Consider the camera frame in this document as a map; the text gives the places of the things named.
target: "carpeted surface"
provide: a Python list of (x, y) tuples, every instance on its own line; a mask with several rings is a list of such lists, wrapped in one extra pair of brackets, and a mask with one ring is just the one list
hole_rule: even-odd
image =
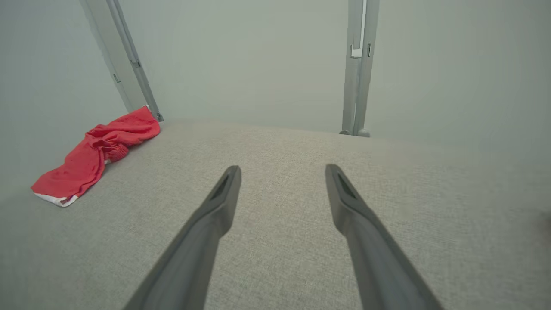
[(120, 309), (227, 166), (242, 169), (206, 309), (360, 309), (335, 163), (447, 309), (551, 307), (551, 168), (496, 154), (232, 124), (163, 124), (66, 209), (0, 204), (1, 309)]

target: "textured gray fabric surface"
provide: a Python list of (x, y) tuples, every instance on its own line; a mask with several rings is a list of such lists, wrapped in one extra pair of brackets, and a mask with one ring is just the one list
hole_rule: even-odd
[(448, 309), (551, 307), (551, 168), (497, 154), (233, 124), (163, 124), (66, 209), (0, 204), (1, 309), (120, 309), (229, 165), (206, 309), (360, 309), (324, 168), (345, 171)]

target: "red garment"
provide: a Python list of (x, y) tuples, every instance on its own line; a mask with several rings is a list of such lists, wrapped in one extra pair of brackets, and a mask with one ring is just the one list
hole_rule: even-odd
[(63, 165), (43, 174), (31, 189), (38, 197), (66, 207), (101, 178), (106, 161), (119, 161), (126, 156), (129, 146), (153, 138), (160, 131), (159, 123), (146, 106), (108, 125), (98, 125), (86, 133), (84, 140), (65, 157)]

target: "gray wall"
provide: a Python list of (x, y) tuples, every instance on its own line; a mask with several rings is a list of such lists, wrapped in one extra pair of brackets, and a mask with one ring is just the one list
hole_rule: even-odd
[(381, 1), (372, 136), (547, 156), (551, 2)]
[(347, 1), (120, 2), (166, 119), (341, 130)]
[(0, 59), (1, 198), (126, 109), (78, 1), (1, 1)]

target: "white trim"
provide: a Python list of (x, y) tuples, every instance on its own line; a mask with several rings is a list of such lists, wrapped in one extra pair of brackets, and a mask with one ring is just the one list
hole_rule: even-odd
[(63, 200), (66, 200), (67, 197), (61, 197), (61, 198), (57, 198), (57, 197), (53, 197), (53, 196), (48, 196), (48, 195), (44, 195), (44, 194), (38, 194), (38, 193), (34, 193), (36, 196), (46, 200), (46, 201), (49, 201), (53, 204), (55, 204), (56, 206), (60, 206), (60, 207), (67, 207), (69, 206), (70, 204), (72, 204), (76, 199), (78, 199), (78, 196), (77, 195), (73, 195), (71, 197), (71, 199), (69, 199), (69, 201), (65, 202), (65, 203), (62, 203)]

